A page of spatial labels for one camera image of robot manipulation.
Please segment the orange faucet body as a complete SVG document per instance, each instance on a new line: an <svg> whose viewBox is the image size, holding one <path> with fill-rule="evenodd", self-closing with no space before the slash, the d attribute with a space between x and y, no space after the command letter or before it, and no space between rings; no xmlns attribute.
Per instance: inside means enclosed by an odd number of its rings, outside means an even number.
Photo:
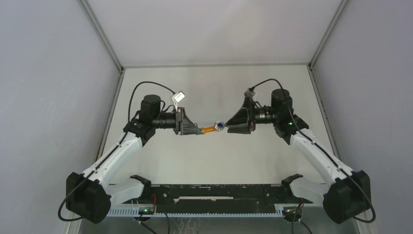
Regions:
<svg viewBox="0 0 413 234"><path fill-rule="evenodd" d="M210 127L204 127L202 128L202 134L207 134L207 133L212 133L212 132L220 132L225 128L225 123L223 121L216 121L212 126Z"/></svg>

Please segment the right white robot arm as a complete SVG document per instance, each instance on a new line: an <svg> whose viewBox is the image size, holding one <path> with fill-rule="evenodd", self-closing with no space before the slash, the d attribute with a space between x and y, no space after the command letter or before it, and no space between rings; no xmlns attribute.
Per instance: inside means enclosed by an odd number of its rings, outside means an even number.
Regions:
<svg viewBox="0 0 413 234"><path fill-rule="evenodd" d="M301 153L323 180L313 182L300 174L285 178L281 190L284 201L293 203L302 198L320 204L337 224L373 210L369 176L344 164L317 140L309 125L293 113L287 90L273 90L269 106L259 106L254 95L253 89L245 92L241 108L225 124L228 133L250 134L258 124L272 124L276 134Z"/></svg>

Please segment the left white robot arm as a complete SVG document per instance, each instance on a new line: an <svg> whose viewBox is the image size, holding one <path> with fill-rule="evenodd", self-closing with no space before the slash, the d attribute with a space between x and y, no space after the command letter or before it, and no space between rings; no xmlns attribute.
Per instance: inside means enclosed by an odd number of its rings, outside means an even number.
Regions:
<svg viewBox="0 0 413 234"><path fill-rule="evenodd" d="M125 182L111 185L116 172L136 155L155 135L157 129L172 129L176 135L203 135L186 115L178 103L185 97L183 92L172 96L174 110L167 113L161 110L158 95L146 95L140 109L127 122L115 144L94 164L82 173L71 173L66 179L66 196L59 207L77 214L79 219L92 223L101 222L115 207L125 201L136 199L140 203L151 200L152 190L144 185L145 180L131 176Z"/></svg>

